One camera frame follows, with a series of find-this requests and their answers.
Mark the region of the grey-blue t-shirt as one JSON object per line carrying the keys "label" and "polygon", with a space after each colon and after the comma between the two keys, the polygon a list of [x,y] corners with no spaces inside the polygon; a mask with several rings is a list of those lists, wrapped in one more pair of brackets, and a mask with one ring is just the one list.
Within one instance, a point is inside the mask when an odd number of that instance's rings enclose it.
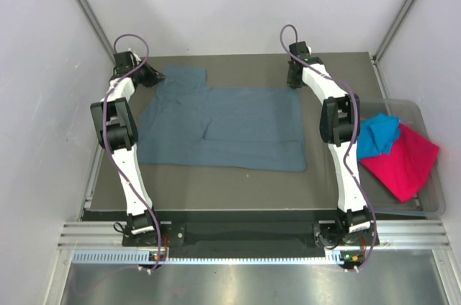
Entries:
{"label": "grey-blue t-shirt", "polygon": [[138,116],[138,161],[303,172],[305,136],[294,89],[213,87],[204,68],[164,66]]}

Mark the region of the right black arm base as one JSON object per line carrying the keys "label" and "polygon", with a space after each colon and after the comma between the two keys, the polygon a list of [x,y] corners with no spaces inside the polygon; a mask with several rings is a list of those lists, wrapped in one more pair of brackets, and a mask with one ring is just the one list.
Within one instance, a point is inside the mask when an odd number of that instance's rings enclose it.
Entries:
{"label": "right black arm base", "polygon": [[359,249],[378,245],[379,238],[372,226],[356,233],[346,233],[334,221],[319,221],[313,224],[315,244],[324,249]]}

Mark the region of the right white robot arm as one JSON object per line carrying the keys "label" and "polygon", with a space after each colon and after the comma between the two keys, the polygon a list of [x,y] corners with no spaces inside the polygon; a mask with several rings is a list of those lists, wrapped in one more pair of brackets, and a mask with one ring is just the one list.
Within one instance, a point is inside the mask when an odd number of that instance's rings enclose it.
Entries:
{"label": "right white robot arm", "polygon": [[306,42],[290,44],[288,53],[291,59],[287,85],[293,89],[309,87],[322,104],[319,132],[333,158],[339,191],[335,227],[321,229],[319,240],[334,245],[353,244],[372,225],[357,164],[359,98],[337,84],[322,60],[312,56]]}

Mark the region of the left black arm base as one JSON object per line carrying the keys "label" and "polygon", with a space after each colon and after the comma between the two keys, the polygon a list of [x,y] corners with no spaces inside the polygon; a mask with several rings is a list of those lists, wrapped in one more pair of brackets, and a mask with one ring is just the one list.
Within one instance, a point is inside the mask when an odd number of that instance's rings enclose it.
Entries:
{"label": "left black arm base", "polygon": [[[158,236],[155,231],[133,235],[120,222],[113,223],[112,227],[117,233],[122,235],[122,246],[124,247],[156,247],[158,245]],[[167,224],[162,222],[160,232],[162,247],[181,247],[184,244],[184,224]]]}

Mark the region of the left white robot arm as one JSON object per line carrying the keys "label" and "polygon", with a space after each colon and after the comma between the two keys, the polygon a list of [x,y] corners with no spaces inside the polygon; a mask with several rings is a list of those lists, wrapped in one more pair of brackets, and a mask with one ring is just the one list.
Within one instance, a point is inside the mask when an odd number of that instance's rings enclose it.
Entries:
{"label": "left white robot arm", "polygon": [[111,157],[126,201],[124,234],[139,236],[146,244],[163,238],[163,227],[153,218],[152,200],[147,194],[137,155],[138,129],[129,101],[138,86],[150,88],[165,76],[131,50],[115,53],[115,67],[109,81],[108,98],[90,105],[99,145]]}

